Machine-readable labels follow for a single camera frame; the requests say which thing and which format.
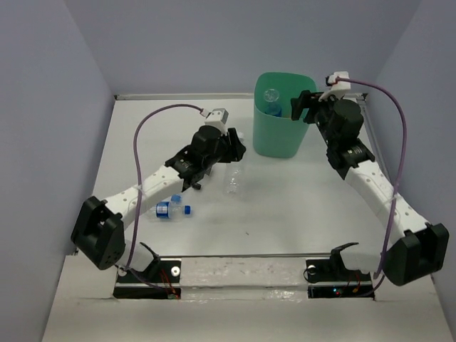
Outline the clear bottle white cap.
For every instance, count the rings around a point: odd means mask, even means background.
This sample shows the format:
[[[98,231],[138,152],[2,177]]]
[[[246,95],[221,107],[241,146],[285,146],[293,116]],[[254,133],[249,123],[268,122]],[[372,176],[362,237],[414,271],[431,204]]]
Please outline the clear bottle white cap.
[[[239,162],[231,162],[226,165],[223,181],[223,191],[226,195],[240,195],[244,179],[245,158]]]

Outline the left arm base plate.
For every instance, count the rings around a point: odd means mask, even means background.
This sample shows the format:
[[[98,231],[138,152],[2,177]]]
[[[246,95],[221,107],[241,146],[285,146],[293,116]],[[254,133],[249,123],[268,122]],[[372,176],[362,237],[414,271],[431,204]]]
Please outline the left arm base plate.
[[[113,287],[117,299],[179,300],[182,260],[162,258],[151,275],[118,270]]]

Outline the white-cap blue-label drink bottle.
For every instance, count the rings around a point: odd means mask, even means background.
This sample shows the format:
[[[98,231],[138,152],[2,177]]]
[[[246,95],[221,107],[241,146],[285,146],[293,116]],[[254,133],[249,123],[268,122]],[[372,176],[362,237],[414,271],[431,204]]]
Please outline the white-cap blue-label drink bottle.
[[[264,91],[266,107],[264,113],[274,117],[281,117],[281,105],[279,103],[280,93],[277,89],[267,89]]]

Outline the small blue-label bottle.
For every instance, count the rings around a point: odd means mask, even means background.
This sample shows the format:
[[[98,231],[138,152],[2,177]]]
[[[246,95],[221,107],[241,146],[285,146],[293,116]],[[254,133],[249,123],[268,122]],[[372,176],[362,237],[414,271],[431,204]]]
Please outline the small blue-label bottle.
[[[192,208],[183,203],[182,195],[172,195],[168,201],[159,202],[146,212],[148,219],[163,222],[176,222],[191,215]]]

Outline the green plastic bin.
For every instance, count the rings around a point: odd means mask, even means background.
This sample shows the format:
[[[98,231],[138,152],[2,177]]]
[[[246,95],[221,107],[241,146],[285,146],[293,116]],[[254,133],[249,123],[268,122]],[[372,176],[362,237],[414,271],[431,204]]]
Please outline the green plastic bin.
[[[280,93],[281,117],[264,113],[264,91],[277,89]],[[308,76],[266,72],[261,74],[254,87],[253,146],[256,153],[277,158],[291,158],[299,150],[309,125],[302,119],[291,119],[291,99],[303,90],[316,91],[314,80]]]

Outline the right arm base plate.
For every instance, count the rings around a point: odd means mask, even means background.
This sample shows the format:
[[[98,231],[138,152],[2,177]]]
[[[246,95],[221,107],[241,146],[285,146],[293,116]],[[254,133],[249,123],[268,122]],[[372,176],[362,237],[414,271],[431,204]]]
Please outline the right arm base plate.
[[[303,277],[310,299],[375,298],[370,274],[348,270],[343,263],[341,252],[356,245],[349,242],[333,248],[326,258],[306,260]]]

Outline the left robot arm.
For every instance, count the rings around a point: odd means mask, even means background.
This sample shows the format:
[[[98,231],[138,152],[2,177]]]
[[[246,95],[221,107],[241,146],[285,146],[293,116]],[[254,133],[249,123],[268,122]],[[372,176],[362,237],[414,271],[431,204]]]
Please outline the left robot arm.
[[[140,184],[105,199],[86,199],[71,241],[100,270],[116,266],[133,271],[141,281],[154,279],[160,258],[137,241],[140,216],[162,200],[193,187],[213,165],[241,161],[245,152],[235,128],[222,133],[203,125],[189,145]]]

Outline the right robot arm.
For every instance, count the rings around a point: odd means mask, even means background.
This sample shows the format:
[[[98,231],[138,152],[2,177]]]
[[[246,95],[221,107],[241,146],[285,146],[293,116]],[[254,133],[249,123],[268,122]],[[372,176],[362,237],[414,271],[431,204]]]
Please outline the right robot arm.
[[[304,90],[291,99],[291,119],[317,126],[326,143],[331,167],[366,202],[388,240],[379,252],[362,252],[355,242],[335,247],[329,274],[344,279],[353,271],[382,272],[396,286],[441,270],[450,234],[443,224],[431,224],[393,192],[374,154],[359,139],[364,124],[359,105],[352,100]]]

